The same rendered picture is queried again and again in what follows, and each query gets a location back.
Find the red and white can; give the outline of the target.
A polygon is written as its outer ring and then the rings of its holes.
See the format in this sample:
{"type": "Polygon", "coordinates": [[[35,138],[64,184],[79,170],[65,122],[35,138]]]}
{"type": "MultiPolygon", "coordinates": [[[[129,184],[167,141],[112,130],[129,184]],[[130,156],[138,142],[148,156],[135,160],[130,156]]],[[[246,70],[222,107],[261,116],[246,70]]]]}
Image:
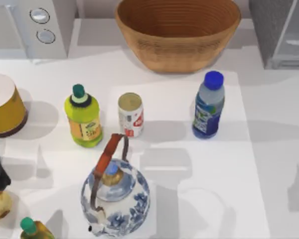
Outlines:
{"type": "Polygon", "coordinates": [[[121,132],[127,137],[138,137],[144,128],[144,108],[141,97],[133,92],[122,94],[118,99],[121,132]]]}

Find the blue water bottle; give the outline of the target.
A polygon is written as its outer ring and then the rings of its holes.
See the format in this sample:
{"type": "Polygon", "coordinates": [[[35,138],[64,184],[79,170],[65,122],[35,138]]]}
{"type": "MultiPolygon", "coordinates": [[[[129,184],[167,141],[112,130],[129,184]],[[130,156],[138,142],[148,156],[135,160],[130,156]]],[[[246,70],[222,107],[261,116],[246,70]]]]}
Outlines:
{"type": "Polygon", "coordinates": [[[192,130],[197,138],[212,138],[217,133],[224,103],[224,75],[207,72],[195,98],[192,130]]]}

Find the green bottle with label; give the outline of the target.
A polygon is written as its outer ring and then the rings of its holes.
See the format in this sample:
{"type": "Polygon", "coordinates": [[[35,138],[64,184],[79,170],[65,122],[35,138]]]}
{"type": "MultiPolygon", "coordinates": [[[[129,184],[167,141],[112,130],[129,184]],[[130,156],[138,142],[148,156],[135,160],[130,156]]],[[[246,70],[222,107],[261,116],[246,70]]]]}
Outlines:
{"type": "Polygon", "coordinates": [[[82,147],[95,147],[103,138],[98,101],[84,86],[75,84],[64,102],[73,140],[82,147]]]}

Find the brown woven basket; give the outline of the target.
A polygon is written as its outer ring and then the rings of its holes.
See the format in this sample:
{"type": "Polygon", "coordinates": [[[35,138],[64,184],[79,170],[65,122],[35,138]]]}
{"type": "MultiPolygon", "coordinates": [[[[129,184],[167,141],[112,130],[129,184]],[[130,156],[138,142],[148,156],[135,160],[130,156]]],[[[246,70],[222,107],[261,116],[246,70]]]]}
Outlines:
{"type": "Polygon", "coordinates": [[[241,12],[233,0],[121,0],[115,20],[148,69],[192,73],[222,52],[241,12]]]}

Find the blue and white teapot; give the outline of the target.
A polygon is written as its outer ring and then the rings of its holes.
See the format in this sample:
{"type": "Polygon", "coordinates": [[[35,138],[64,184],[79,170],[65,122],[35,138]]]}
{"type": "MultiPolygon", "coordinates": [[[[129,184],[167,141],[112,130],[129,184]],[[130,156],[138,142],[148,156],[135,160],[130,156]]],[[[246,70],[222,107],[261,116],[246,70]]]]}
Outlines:
{"type": "Polygon", "coordinates": [[[81,189],[81,207],[96,237],[120,239],[135,232],[150,210],[147,180],[127,160],[129,139],[111,135],[81,189]]]}

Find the round microwave knob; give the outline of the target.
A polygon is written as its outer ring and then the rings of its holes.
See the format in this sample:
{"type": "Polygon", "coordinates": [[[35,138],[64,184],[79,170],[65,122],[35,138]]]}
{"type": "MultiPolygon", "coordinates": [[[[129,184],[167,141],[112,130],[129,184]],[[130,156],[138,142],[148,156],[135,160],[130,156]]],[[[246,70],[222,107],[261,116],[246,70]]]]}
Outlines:
{"type": "Polygon", "coordinates": [[[32,9],[29,12],[30,18],[38,24],[46,24],[50,20],[50,14],[43,8],[32,9]]]}
{"type": "Polygon", "coordinates": [[[49,29],[37,31],[36,38],[43,44],[52,44],[56,40],[55,34],[49,29]]]}

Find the pale microwave oven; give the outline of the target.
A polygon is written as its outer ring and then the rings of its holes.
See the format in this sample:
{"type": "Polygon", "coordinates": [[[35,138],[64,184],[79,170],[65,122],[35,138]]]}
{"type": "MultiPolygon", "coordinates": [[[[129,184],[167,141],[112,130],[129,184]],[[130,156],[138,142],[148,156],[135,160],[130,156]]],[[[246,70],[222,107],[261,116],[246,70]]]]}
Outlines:
{"type": "Polygon", "coordinates": [[[66,59],[77,12],[76,0],[0,0],[0,59],[66,59]],[[30,18],[36,8],[49,12],[49,22],[38,24],[30,18]],[[55,34],[52,44],[36,38],[43,29],[55,34]]]}

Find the olive bottle with green cap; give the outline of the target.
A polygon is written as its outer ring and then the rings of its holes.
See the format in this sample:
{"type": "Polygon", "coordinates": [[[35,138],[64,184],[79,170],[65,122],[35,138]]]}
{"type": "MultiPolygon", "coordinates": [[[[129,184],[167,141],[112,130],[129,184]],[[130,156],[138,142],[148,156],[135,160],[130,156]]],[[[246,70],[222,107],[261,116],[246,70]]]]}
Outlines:
{"type": "Polygon", "coordinates": [[[23,218],[20,227],[22,228],[20,239],[56,239],[45,224],[30,217],[23,218]]]}

